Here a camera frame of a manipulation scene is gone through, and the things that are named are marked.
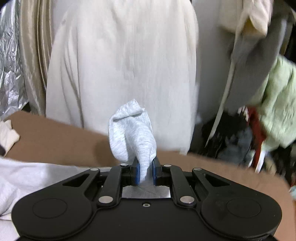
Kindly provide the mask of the light grey t-shirt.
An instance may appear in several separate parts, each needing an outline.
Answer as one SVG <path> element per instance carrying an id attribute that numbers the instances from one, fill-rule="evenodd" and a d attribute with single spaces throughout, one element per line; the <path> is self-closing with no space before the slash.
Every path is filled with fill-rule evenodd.
<path id="1" fill-rule="evenodd" d="M 122 105 L 108 122 L 109 147 L 121 163 L 139 161 L 139 185 L 126 187 L 125 198 L 169 198 L 169 190 L 152 184 L 152 160 L 157 145 L 147 111 L 136 100 Z M 25 163 L 1 158 L 1 240 L 16 240 L 11 211 L 22 197 L 74 176 L 85 167 Z"/>

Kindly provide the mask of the dark clothes pile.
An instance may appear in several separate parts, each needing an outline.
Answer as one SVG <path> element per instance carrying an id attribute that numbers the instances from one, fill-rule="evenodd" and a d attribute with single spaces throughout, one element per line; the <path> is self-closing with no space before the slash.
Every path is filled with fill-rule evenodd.
<path id="1" fill-rule="evenodd" d="M 253 132 L 248 123 L 248 111 L 234 115 L 222 113 L 217 129 L 210 138 L 214 121 L 213 118 L 202 127 L 202 144 L 198 154 L 249 167 L 254 153 L 252 151 Z"/>

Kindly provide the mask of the brown cardboard sheet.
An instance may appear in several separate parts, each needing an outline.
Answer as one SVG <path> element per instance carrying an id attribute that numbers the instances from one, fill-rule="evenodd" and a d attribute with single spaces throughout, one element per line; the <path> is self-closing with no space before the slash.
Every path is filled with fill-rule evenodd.
<path id="1" fill-rule="evenodd" d="M 107 136 L 18 111 L 8 117 L 20 140 L 8 152 L 8 158 L 24 162 L 112 167 L 118 165 Z M 289 185 L 280 176 L 228 164 L 196 154 L 157 151 L 162 164 L 172 164 L 190 171 L 200 167 L 219 176 L 269 195 L 282 209 L 282 221 L 275 233 L 278 240 L 295 240 L 295 207 Z"/>

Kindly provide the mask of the red and white cloth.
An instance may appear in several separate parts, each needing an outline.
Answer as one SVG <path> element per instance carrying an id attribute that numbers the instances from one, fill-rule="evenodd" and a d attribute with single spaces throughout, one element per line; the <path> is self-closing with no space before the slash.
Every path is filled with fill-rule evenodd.
<path id="1" fill-rule="evenodd" d="M 255 153 L 251 167 L 255 169 L 256 173 L 259 173 L 264 163 L 265 151 L 262 152 L 262 143 L 266 140 L 266 133 L 261 126 L 259 115 L 255 107 L 243 106 L 238 109 L 238 114 L 244 116 L 248 126 L 252 130 L 252 148 Z"/>

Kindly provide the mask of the cream folded cloth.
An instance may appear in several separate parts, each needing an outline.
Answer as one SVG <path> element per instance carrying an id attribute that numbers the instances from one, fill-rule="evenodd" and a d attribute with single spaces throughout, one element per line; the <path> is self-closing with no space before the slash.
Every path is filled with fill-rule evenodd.
<path id="1" fill-rule="evenodd" d="M 1 120 L 1 147 L 4 149 L 5 156 L 13 145 L 20 140 L 20 135 L 13 129 L 11 120 Z"/>

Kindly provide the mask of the light green cloth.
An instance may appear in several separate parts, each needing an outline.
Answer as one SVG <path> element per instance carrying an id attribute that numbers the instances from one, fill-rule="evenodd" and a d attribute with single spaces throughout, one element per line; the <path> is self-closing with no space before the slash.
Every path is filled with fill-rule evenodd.
<path id="1" fill-rule="evenodd" d="M 263 148 L 286 148 L 295 141 L 295 63 L 279 55 L 265 81 L 257 109 L 266 132 Z"/>

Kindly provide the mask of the white hanging garment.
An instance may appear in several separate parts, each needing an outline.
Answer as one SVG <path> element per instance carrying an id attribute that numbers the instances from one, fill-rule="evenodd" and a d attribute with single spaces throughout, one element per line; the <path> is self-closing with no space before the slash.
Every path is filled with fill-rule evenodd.
<path id="1" fill-rule="evenodd" d="M 198 33 L 190 1 L 74 1 L 54 37 L 46 117 L 106 134 L 111 116 L 136 100 L 158 148 L 186 153 Z"/>

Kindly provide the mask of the silver foil sheet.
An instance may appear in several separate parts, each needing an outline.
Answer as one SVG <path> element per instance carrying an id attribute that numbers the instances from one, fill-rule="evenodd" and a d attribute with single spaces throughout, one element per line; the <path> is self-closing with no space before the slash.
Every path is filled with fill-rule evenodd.
<path id="1" fill-rule="evenodd" d="M 1 120 L 27 103 L 19 46 L 20 1 L 8 1 L 1 8 Z"/>

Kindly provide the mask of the cream hanging garment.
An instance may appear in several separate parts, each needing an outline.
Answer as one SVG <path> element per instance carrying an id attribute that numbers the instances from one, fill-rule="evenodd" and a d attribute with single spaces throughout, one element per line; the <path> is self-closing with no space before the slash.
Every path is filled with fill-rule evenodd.
<path id="1" fill-rule="evenodd" d="M 272 13 L 273 1 L 270 0 L 223 0 L 218 25 L 239 36 L 265 38 Z"/>

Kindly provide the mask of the beige curtain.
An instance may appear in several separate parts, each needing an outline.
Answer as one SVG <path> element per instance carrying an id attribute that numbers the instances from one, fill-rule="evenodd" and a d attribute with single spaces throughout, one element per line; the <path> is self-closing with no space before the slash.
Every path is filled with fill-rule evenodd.
<path id="1" fill-rule="evenodd" d="M 19 46 L 31 111 L 45 115 L 46 88 L 53 44 L 52 1 L 21 1 Z"/>

